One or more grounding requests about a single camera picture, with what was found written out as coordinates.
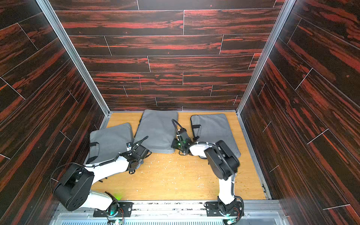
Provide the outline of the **grey laptop bag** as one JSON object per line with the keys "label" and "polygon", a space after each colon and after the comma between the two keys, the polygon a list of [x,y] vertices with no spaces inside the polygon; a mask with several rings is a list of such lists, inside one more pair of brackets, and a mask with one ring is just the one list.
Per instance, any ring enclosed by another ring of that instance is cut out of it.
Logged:
{"label": "grey laptop bag", "polygon": [[90,134],[90,151],[85,164],[97,165],[116,158],[119,153],[127,151],[127,144],[134,141],[132,127],[129,123],[92,131]]}
{"label": "grey laptop bag", "polygon": [[152,153],[173,154],[172,142],[176,137],[176,131],[172,120],[178,120],[177,111],[145,110],[135,134],[135,142],[148,138],[142,146]]}
{"label": "grey laptop bag", "polygon": [[216,143],[222,140],[237,158],[241,156],[225,114],[192,115],[190,122],[195,141]]}

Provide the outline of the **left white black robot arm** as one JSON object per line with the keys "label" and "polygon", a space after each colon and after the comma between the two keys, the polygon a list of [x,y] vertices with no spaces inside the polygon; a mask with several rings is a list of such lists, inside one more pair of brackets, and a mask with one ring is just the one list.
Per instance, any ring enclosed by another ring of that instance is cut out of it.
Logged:
{"label": "left white black robot arm", "polygon": [[91,157],[92,161],[85,165],[70,163],[52,193],[68,211],[93,208],[103,211],[106,217],[116,217],[119,213],[124,213],[119,201],[107,191],[93,191],[92,185],[118,173],[134,174],[151,154],[150,150],[138,143],[104,162],[95,163],[95,157]]}

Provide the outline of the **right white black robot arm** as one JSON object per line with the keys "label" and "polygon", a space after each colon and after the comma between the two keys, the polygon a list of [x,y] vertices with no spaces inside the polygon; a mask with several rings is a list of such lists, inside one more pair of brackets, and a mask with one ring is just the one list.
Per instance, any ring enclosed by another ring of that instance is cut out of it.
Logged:
{"label": "right white black robot arm", "polygon": [[176,129],[172,147],[181,155],[199,156],[206,159],[219,180],[219,194],[215,207],[205,204],[211,215],[219,213],[229,217],[235,213],[235,221],[244,215],[244,201],[234,193],[235,177],[240,162],[227,144],[220,140],[216,143],[192,141],[186,129]]}

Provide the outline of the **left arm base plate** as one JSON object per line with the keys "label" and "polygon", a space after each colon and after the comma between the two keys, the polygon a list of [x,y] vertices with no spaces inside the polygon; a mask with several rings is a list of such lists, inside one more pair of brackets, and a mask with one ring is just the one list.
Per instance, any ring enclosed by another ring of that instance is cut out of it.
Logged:
{"label": "left arm base plate", "polygon": [[93,217],[95,218],[129,218],[131,216],[133,210],[133,202],[117,202],[117,206],[115,203],[111,204],[111,206],[105,210],[101,211],[99,209],[95,209]]}

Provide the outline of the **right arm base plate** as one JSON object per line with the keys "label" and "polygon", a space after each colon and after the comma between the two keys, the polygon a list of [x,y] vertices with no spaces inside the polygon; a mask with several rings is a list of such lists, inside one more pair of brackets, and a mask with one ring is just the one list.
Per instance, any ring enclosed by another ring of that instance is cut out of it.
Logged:
{"label": "right arm base plate", "polygon": [[244,216],[242,203],[234,200],[230,204],[223,202],[205,202],[204,207],[208,217],[242,217]]}

